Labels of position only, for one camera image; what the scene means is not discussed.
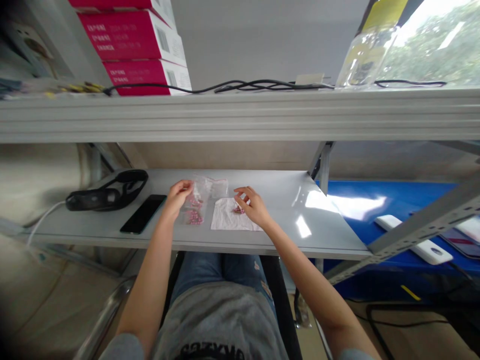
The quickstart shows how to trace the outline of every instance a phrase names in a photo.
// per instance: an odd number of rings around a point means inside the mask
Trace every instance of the person's left arm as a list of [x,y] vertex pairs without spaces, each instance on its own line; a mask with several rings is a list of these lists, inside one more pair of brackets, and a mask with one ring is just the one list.
[[192,189],[192,182],[188,180],[179,181],[170,188],[116,330],[116,335],[135,335],[143,347],[145,359],[149,358],[154,346],[164,311],[174,222]]

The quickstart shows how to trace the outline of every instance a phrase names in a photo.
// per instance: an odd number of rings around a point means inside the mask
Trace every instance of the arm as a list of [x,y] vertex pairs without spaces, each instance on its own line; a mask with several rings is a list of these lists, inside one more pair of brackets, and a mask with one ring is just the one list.
[[238,192],[235,200],[245,210],[246,215],[265,231],[275,245],[293,282],[323,329],[333,357],[338,358],[345,349],[359,349],[374,359],[381,359],[353,311],[270,217],[260,195],[250,186],[234,191]]
[[150,357],[164,311],[174,222],[192,189],[191,182],[187,180],[177,182],[170,188],[116,330],[116,335],[122,333],[135,335],[143,347],[145,359]]

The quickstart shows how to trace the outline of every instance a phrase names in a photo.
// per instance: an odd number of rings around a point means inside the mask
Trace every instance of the red box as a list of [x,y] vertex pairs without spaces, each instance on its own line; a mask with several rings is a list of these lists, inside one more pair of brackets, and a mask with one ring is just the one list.
[[182,38],[148,10],[78,17],[102,60],[164,59],[187,66]]
[[[160,83],[192,90],[189,70],[165,60],[134,60],[104,62],[113,85]],[[122,87],[117,89],[122,96],[179,95],[186,92],[167,87]]]
[[170,28],[177,30],[170,0],[69,0],[78,12],[104,13],[150,10]]

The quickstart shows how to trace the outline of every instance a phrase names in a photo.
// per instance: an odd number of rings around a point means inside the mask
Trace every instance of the gray t-shirt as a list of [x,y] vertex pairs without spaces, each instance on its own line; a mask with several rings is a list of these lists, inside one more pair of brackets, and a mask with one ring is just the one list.
[[[100,360],[143,358],[138,338],[124,333],[113,338]],[[194,286],[175,300],[151,358],[287,360],[288,356],[265,297],[251,287],[222,281]],[[371,359],[354,349],[341,358]]]

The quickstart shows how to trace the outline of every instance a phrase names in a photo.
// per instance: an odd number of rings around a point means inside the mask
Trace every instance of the person's left hand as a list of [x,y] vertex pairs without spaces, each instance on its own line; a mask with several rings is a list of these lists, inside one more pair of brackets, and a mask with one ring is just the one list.
[[194,189],[194,183],[191,180],[180,180],[170,188],[170,192],[161,211],[161,220],[175,221],[179,216],[180,208],[185,202],[187,196]]

